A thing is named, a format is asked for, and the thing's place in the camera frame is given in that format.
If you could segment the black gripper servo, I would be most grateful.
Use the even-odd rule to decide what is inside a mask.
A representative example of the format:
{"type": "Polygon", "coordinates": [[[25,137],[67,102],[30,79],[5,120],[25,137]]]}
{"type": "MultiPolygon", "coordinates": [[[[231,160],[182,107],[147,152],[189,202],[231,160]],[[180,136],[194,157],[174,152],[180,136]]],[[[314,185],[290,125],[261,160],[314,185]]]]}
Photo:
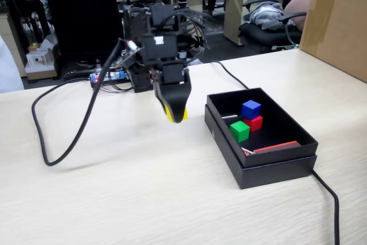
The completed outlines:
{"type": "Polygon", "coordinates": [[[182,63],[166,64],[152,71],[155,97],[159,100],[169,121],[181,123],[186,117],[186,104],[192,86],[189,73],[182,63]]]}

